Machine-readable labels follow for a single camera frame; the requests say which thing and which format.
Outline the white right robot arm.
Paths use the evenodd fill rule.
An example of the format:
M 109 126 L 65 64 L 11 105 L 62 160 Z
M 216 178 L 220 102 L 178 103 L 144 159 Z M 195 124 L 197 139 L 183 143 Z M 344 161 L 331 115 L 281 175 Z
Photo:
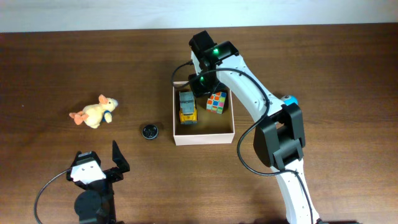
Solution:
M 243 166 L 254 174 L 276 177 L 289 223 L 318 223 L 320 216 L 313 206 L 303 168 L 305 131 L 302 110 L 294 100 L 274 96 L 250 71 L 230 42 L 216 44 L 207 31 L 189 41 L 196 76 L 192 87 L 209 90 L 220 82 L 231 90 L 251 115 L 254 123 L 239 138 L 236 150 Z M 253 148 L 270 172 L 250 167 L 241 155 L 244 138 L 254 132 Z

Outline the yellow plush bunny toy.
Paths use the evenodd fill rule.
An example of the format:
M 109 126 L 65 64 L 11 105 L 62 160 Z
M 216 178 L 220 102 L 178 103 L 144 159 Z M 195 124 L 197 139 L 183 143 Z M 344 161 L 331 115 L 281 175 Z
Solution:
M 112 112 L 118 107 L 118 101 L 104 95 L 98 97 L 99 103 L 85 106 L 81 111 L 69 113 L 69 117 L 74 120 L 76 125 L 85 123 L 87 126 L 96 129 L 102 122 L 111 123 L 113 121 Z

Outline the yellow grey toy truck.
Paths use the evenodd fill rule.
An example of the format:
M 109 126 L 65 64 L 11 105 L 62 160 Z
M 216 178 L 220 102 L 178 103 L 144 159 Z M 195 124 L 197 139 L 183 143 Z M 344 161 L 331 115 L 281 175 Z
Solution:
M 196 124 L 198 122 L 197 107 L 192 91 L 181 91 L 179 93 L 180 102 L 180 123 Z

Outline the colourful puzzle cube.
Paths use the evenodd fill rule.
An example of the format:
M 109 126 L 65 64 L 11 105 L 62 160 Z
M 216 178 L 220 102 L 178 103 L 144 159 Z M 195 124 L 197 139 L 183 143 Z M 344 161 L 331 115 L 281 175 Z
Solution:
M 212 113 L 222 114 L 227 100 L 226 92 L 212 94 L 206 101 L 206 110 Z

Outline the blue white toy ball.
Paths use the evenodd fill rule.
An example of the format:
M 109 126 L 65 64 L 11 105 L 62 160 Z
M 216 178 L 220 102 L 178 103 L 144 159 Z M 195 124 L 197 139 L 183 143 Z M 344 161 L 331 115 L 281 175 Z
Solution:
M 294 97 L 293 95 L 285 95 L 281 98 L 281 100 L 286 104 L 286 105 L 292 105 L 292 104 L 296 104 L 298 105 L 298 100 L 296 99 L 296 97 Z

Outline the small black round wheel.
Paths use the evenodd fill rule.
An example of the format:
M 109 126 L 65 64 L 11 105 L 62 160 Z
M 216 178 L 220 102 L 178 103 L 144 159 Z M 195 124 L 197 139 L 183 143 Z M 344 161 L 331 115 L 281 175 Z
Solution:
M 142 135 L 147 140 L 153 140 L 153 139 L 158 137 L 159 129 L 154 124 L 148 124 L 148 125 L 143 127 Z

